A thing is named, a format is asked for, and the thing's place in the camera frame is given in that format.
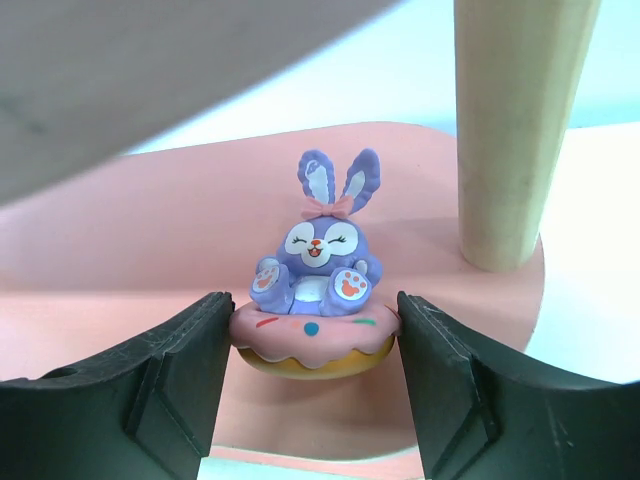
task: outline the rabbit head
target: rabbit head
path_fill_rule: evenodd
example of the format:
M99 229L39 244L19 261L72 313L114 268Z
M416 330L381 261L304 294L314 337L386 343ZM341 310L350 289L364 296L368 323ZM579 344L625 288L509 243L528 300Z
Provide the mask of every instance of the rabbit head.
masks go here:
M380 187L380 160L363 150L347 171L342 196L336 202L331 160L318 150L300 160L298 179L310 201L311 213L285 236L276 257L296 275L331 275L369 254L362 230L347 217L362 209Z

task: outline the pink paw print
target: pink paw print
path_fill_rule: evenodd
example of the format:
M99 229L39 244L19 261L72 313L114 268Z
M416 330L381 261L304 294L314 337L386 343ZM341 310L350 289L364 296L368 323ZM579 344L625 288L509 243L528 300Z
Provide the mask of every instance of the pink paw print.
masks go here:
M253 290L258 293L269 290L278 281L279 275L278 267L265 268L254 279Z
M357 272L346 270L336 276L335 288L345 300L359 300L366 293L368 285Z

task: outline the blue dot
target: blue dot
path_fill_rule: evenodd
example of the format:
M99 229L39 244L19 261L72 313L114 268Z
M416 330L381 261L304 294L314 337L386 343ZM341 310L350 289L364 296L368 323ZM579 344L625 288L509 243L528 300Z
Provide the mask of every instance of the blue dot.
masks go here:
M310 337L317 335L318 331L320 331L320 327L316 322L308 322L304 324L304 333Z

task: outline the pink mat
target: pink mat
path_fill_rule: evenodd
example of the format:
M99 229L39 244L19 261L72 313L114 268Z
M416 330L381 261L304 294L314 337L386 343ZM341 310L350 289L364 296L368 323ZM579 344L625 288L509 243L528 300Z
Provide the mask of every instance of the pink mat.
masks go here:
M231 291L242 305L256 260L298 221L300 154L324 150L340 186L367 146L380 155L382 187L354 220L386 269L378 295L389 304L401 289L423 295L524 349L542 298L541 246L516 273L468 265L458 251L455 139L366 123L124 157L0 210L0 379L90 356L208 291ZM395 348L363 375L324 382L265 375L232 351L214 443L227 458L422 475Z

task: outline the yellow donut base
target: yellow donut base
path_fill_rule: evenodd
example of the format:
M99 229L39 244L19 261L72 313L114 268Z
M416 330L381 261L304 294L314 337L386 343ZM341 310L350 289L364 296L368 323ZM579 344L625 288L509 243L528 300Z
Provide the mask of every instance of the yellow donut base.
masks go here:
M351 350L346 357L332 360L320 368L307 368L295 358L287 358L281 362L267 362L250 348L242 348L238 351L244 361L253 368L271 375L294 380L332 380L357 375L375 367L389 355L394 341L395 337L392 335L387 338L380 350L371 355Z

